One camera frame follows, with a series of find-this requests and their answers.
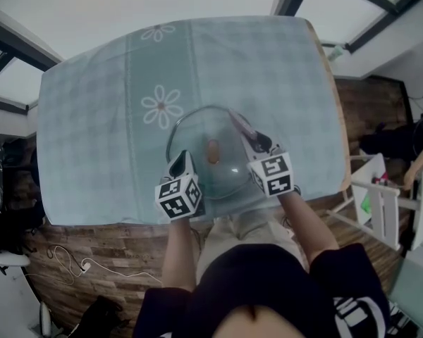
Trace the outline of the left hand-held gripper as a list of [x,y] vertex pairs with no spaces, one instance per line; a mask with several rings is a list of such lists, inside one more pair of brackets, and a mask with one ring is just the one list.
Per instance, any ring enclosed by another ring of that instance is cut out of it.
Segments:
[[182,150],[169,163],[154,193],[155,205],[163,220],[199,219],[205,215],[204,197],[188,150]]

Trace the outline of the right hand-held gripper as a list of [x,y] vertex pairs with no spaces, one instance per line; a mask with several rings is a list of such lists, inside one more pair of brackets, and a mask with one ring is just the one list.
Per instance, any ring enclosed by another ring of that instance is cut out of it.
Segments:
[[[252,179],[264,195],[274,197],[292,192],[293,167],[289,153],[261,132],[241,134],[240,138]],[[259,148],[269,151],[260,153]]]

